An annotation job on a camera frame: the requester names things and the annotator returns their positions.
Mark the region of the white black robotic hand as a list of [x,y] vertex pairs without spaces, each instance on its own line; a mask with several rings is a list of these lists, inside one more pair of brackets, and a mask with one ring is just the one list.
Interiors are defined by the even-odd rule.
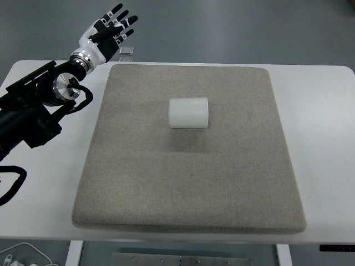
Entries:
[[122,42],[134,33],[132,25],[138,16],[129,16],[129,11],[122,8],[119,3],[93,22],[81,36],[79,48],[72,52],[70,60],[80,64],[87,74],[109,62]]

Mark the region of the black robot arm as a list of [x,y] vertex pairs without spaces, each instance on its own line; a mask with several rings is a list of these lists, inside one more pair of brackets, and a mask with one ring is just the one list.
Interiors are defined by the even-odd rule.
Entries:
[[1,159],[20,142],[35,148],[60,134],[60,120],[85,108],[92,92],[80,85],[88,66],[51,61],[6,88],[1,97]]

